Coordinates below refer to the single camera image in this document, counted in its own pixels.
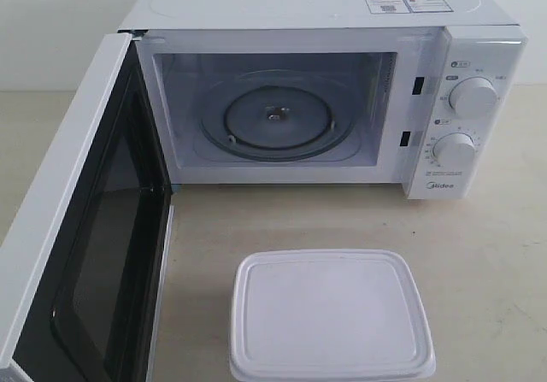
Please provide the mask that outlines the white plastic food container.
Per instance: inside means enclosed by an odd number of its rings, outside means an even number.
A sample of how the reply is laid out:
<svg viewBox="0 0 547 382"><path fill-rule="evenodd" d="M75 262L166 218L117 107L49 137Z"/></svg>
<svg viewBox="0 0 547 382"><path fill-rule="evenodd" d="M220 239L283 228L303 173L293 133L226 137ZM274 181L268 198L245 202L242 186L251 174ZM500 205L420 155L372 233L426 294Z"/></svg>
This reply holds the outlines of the white plastic food container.
<svg viewBox="0 0 547 382"><path fill-rule="evenodd" d="M238 265L229 365L239 381L416 381L436 357L399 254L281 250Z"/></svg>

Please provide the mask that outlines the white microwave door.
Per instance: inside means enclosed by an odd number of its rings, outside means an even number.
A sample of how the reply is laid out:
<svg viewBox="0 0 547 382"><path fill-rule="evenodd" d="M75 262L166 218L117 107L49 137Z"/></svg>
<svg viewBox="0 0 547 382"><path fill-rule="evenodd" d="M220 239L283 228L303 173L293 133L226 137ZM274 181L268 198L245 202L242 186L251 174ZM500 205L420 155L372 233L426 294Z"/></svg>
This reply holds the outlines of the white microwave door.
<svg viewBox="0 0 547 382"><path fill-rule="evenodd" d="M107 35L1 247L4 381L147 381L171 181L137 40Z"/></svg>

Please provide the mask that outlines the white microwave oven body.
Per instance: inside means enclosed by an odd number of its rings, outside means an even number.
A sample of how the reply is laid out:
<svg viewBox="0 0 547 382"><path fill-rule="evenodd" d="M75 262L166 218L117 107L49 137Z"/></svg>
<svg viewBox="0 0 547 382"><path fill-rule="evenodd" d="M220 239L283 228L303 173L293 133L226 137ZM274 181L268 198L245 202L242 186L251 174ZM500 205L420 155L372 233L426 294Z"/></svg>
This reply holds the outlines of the white microwave oven body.
<svg viewBox="0 0 547 382"><path fill-rule="evenodd" d="M119 26L138 57L174 185L395 184L409 199L460 199L526 46L495 0L445 0L452 13L373 15L364 0L137 0ZM337 80L358 103L351 133L318 156L258 162L221 150L197 104L242 74L291 70ZM488 79L497 106L463 119L449 104L465 79ZM432 148L467 134L466 167L442 167Z"/></svg>

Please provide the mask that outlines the printed paper instruction sheet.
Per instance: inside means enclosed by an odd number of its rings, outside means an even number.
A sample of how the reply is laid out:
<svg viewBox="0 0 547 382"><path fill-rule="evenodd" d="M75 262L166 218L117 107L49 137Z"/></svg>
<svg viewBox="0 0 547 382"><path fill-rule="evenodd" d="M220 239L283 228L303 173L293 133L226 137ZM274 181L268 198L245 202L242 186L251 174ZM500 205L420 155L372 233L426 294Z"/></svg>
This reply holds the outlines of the printed paper instruction sheet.
<svg viewBox="0 0 547 382"><path fill-rule="evenodd" d="M445 0L364 0L373 15L452 13Z"/></svg>

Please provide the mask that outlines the glass turntable plate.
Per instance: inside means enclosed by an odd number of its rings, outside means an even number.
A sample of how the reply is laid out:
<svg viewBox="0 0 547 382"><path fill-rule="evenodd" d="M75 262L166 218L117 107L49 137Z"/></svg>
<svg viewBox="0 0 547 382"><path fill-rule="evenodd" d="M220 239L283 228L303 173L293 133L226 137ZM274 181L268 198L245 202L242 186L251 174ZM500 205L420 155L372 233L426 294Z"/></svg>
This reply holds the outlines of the glass turntable plate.
<svg viewBox="0 0 547 382"><path fill-rule="evenodd" d="M197 111L204 136L221 150L258 162L294 162L340 144L356 124L358 103L337 80L264 70L221 81Z"/></svg>

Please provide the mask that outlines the lower white timer knob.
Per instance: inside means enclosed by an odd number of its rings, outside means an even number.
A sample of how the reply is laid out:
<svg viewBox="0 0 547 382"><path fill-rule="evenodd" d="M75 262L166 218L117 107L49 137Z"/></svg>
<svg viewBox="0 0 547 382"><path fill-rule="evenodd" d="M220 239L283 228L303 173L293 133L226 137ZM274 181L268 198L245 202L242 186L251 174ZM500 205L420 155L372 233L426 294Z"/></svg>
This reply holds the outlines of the lower white timer knob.
<svg viewBox="0 0 547 382"><path fill-rule="evenodd" d="M442 167L466 167L473 162L476 148L467 134L455 132L439 139L432 154Z"/></svg>

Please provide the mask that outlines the upper white control knob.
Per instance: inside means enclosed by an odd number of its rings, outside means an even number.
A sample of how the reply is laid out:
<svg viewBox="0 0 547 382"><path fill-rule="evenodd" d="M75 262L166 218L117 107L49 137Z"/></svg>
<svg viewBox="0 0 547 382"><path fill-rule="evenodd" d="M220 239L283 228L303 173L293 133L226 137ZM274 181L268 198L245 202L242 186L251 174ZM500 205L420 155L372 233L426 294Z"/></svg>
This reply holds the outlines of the upper white control knob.
<svg viewBox="0 0 547 382"><path fill-rule="evenodd" d="M449 95L449 104L463 119L478 118L490 113L498 103L498 94L485 78L472 77L458 83Z"/></svg>

